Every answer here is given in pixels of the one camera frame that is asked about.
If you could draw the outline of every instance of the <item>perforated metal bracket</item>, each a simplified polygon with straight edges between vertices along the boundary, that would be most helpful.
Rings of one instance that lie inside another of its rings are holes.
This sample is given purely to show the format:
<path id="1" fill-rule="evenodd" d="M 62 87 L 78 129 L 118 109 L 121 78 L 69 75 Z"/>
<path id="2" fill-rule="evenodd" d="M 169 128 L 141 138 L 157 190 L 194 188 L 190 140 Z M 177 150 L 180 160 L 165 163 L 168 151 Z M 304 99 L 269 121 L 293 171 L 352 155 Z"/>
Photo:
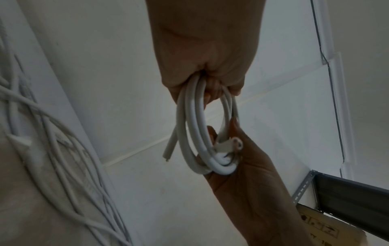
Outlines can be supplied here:
<path id="1" fill-rule="evenodd" d="M 304 178 L 303 182 L 300 184 L 296 192 L 292 196 L 292 201 L 294 205 L 297 205 L 301 199 L 301 197 L 304 195 L 304 192 L 307 190 L 309 185 L 313 184 L 313 179 L 315 178 L 317 174 L 317 171 L 311 170 L 307 176 Z"/>

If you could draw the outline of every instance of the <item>white ceiling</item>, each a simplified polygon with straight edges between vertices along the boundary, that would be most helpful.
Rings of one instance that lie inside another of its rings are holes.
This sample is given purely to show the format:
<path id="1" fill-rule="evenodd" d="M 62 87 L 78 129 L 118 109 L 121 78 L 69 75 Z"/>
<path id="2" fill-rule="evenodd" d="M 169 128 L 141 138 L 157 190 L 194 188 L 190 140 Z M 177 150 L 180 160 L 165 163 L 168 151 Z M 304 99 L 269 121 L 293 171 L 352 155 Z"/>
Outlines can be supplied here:
<path id="1" fill-rule="evenodd" d="M 18 2 L 103 160 L 170 134 L 175 105 L 160 82 L 144 0 Z M 310 72 L 320 60 L 309 0 L 268 0 L 239 100 Z"/>

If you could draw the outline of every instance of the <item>bundle of white cables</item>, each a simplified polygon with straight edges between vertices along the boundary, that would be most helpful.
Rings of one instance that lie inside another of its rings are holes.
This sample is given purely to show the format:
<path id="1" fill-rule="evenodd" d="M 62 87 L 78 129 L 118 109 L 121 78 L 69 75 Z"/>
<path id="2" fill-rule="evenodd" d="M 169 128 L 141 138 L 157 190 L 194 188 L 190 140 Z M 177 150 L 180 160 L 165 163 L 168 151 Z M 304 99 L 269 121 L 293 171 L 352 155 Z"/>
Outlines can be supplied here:
<path id="1" fill-rule="evenodd" d="M 188 166 L 198 174 L 214 171 L 228 175 L 235 171 L 243 143 L 239 138 L 229 138 L 229 122 L 232 117 L 238 117 L 235 97 L 223 87 L 224 95 L 220 98 L 224 109 L 224 121 L 215 144 L 212 144 L 205 121 L 204 91 L 205 77 L 200 72 L 193 74 L 188 83 L 181 89 L 177 101 L 176 127 L 169 139 L 163 157 L 169 160 L 177 141 Z M 189 146 L 186 124 L 201 160 L 198 160 Z"/>
<path id="2" fill-rule="evenodd" d="M 0 76 L 0 96 L 9 102 L 9 122 L 11 134 L 9 139 L 16 146 L 16 149 L 20 149 L 20 146 L 24 149 L 28 149 L 32 144 L 31 138 L 21 135 L 21 129 L 19 126 L 19 111 L 18 102 L 25 104 L 31 114 L 36 119 L 38 125 L 46 132 L 48 140 L 48 153 L 52 162 L 52 165 L 57 172 L 57 176 L 60 179 L 69 201 L 71 202 L 74 211 L 64 205 L 63 201 L 58 198 L 55 192 L 49 187 L 48 183 L 42 179 L 40 171 L 37 169 L 39 166 L 35 163 L 34 155 L 30 151 L 18 151 L 20 157 L 24 161 L 28 171 L 31 174 L 35 184 L 46 197 L 46 199 L 64 216 L 67 218 L 85 225 L 91 233 L 95 236 L 97 241 L 103 246 L 111 245 L 101 231 L 104 231 L 116 238 L 120 245 L 131 246 L 131 239 L 128 230 L 123 223 L 123 220 L 116 208 L 114 201 L 108 194 L 104 180 L 102 179 L 100 168 L 100 160 L 92 153 L 92 151 L 80 141 L 77 135 L 71 128 L 67 127 L 61 120 L 51 115 L 50 112 L 42 108 L 37 99 L 35 98 L 32 90 L 30 89 L 27 80 L 24 76 L 23 69 L 20 66 L 17 56 L 13 53 L 11 44 L 9 42 L 5 27 L 0 18 L 0 38 L 2 46 L 0 45 L 0 52 L 4 53 L 8 60 L 7 66 L 10 66 L 10 79 L 7 80 Z M 53 125 L 62 131 L 62 133 L 70 140 L 72 148 L 76 149 L 80 159 L 84 163 L 88 175 L 86 175 L 89 182 L 92 184 L 95 191 L 103 198 L 104 203 L 97 201 L 93 194 L 84 187 L 82 179 L 70 168 L 64 155 L 62 154 L 57 136 L 53 130 Z M 87 155 L 90 157 L 92 166 L 87 161 Z M 106 226 L 101 222 L 94 221 L 85 216 L 81 209 L 79 201 L 74 193 L 72 185 L 77 186 L 82 190 L 86 198 L 96 206 L 100 213 L 105 217 L 110 226 Z"/>

